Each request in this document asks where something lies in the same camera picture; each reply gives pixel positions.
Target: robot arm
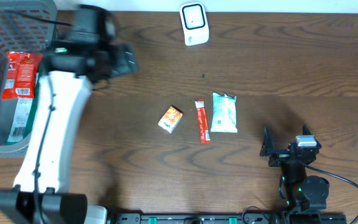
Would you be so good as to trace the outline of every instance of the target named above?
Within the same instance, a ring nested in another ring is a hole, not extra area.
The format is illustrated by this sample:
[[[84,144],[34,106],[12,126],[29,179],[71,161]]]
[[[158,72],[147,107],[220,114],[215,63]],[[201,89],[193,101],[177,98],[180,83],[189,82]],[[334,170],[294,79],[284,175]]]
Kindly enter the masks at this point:
[[[49,78],[53,89],[49,87]],[[83,108],[91,95],[92,83],[86,76],[77,78],[75,73],[60,71],[49,72],[49,77],[41,77],[39,82],[37,116],[27,154],[13,186],[20,185],[23,192],[34,191],[33,170],[47,124],[53,90],[55,109],[51,113],[42,145],[38,178],[39,192],[44,193],[50,187],[55,193],[68,193],[70,161],[76,130]]]
[[[29,148],[13,189],[0,190],[0,210],[15,223],[107,219],[105,208],[68,191],[75,135],[92,84],[137,70],[129,45],[109,44],[115,36],[111,18],[104,9],[82,5],[71,31],[45,49]]]

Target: snack bag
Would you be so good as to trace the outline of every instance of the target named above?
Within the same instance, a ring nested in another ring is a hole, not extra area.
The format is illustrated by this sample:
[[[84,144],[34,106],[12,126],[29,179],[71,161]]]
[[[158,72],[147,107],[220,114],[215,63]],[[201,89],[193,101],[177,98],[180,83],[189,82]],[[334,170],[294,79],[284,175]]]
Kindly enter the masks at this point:
[[[34,98],[35,74],[41,60],[41,54],[25,54],[20,61],[14,82],[14,91],[18,98]]]
[[[236,100],[227,94],[223,96],[213,93],[214,114],[211,132],[237,133],[236,128]]]
[[[19,62],[24,58],[24,54],[18,52],[9,52],[7,53],[7,58],[8,58],[9,67],[7,70],[7,78],[6,78],[4,91],[1,97],[3,100],[17,98],[13,86],[17,75],[17,69],[19,68]]]

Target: red snack package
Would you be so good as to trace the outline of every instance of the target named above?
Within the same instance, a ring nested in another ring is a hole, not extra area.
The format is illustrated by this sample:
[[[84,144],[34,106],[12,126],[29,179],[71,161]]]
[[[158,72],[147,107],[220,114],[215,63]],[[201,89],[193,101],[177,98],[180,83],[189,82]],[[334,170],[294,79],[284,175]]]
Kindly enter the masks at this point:
[[[200,141],[201,143],[211,143],[208,131],[208,119],[206,117],[204,99],[195,100],[197,108],[197,120],[198,127],[200,129]]]
[[[41,60],[41,54],[25,54],[20,61],[14,83],[14,91],[18,98],[34,98],[35,74]]]
[[[17,98],[13,86],[16,79],[17,69],[19,68],[19,62],[24,58],[24,54],[17,53],[17,52],[9,52],[7,53],[7,58],[9,61],[9,68],[7,71],[7,78],[6,78],[4,91],[1,97],[3,100]]]

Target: wood grain surface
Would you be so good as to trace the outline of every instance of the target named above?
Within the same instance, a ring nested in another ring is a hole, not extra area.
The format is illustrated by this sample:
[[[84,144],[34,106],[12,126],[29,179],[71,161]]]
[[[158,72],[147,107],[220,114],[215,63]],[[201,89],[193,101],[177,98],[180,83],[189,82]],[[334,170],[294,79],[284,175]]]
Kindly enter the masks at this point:
[[[184,45],[179,13],[117,18],[139,72],[89,99],[71,192],[145,213],[284,207],[280,169],[259,157],[265,125],[286,147],[307,124],[323,145],[313,166],[358,183],[358,15],[209,13],[209,41],[193,47]],[[210,122],[213,91],[237,96],[238,133],[211,133],[212,143],[200,144],[194,99],[205,99]],[[170,105],[184,112],[173,134],[157,126]],[[0,187],[12,186],[21,162],[0,159]],[[321,176],[331,184],[326,211],[351,221],[358,190]],[[0,223],[9,223],[1,212]]]

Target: wire basket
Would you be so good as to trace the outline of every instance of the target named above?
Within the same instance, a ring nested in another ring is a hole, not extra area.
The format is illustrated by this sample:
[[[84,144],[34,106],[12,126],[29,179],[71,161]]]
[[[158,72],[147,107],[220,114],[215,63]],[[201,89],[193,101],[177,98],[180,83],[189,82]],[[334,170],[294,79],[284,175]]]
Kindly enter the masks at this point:
[[[26,19],[6,12],[55,21],[57,8],[53,0],[0,0],[0,99],[7,76],[7,52],[41,52],[53,39],[55,25]],[[0,157],[24,157],[31,133],[22,141],[5,145],[11,130],[17,100],[0,100]]]

